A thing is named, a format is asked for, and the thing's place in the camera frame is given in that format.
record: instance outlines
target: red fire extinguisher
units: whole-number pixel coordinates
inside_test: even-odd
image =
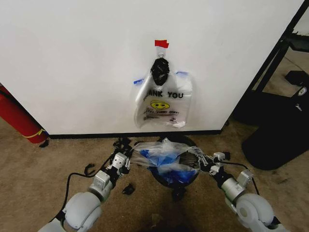
[[[47,139],[47,133],[17,103],[4,86],[0,86],[0,117],[33,144]]]

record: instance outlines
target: floor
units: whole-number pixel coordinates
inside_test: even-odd
[[[293,94],[298,88],[286,83],[283,76],[290,69],[308,68],[308,56],[302,55],[289,51],[265,91]],[[284,226],[294,232],[307,231],[309,152],[275,171],[255,169],[246,161],[240,147],[241,142],[255,129],[231,118],[230,124],[220,135],[195,135],[190,138],[205,154],[230,151],[231,161],[244,163],[254,173],[261,195],[270,202]],[[92,162],[99,167],[113,151],[115,140],[51,140],[48,147],[39,148],[0,119],[0,231],[37,231],[49,222],[62,205],[68,174],[82,173],[84,167]],[[138,140],[147,142],[157,138]],[[237,176],[241,168],[226,167],[226,170]],[[127,196],[121,192],[129,183],[136,191]],[[74,177],[70,196],[86,191],[90,184],[90,179]],[[254,192],[251,185],[248,190]],[[130,173],[119,179],[102,210],[101,218],[90,231],[145,232],[158,218],[167,224],[167,231],[173,231],[172,227],[180,224],[191,232],[247,231],[229,210],[224,194],[208,174],[199,174],[187,187],[184,199],[175,203],[171,189],[160,185],[144,167],[132,165]]]

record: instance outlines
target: plastic bag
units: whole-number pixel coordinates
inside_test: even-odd
[[[162,142],[138,143],[133,149],[131,163],[148,167],[168,184],[188,183],[200,170],[197,147],[165,138]]]
[[[170,72],[165,48],[158,48],[158,58],[136,97],[134,121],[139,128],[148,122],[180,128],[186,124],[190,107],[191,78],[187,72]]]

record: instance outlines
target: black baseboard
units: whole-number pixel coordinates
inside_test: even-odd
[[[171,132],[138,132],[138,133],[110,133],[110,134],[50,134],[51,139],[94,139],[94,138],[119,138],[119,137],[155,137],[172,135],[204,135],[220,134],[222,130],[192,130]]]

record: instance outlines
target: yellow smiley face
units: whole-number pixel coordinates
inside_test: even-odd
[[[169,108],[169,104],[163,102],[163,101],[152,101],[150,103],[151,107],[156,110],[165,110]]]

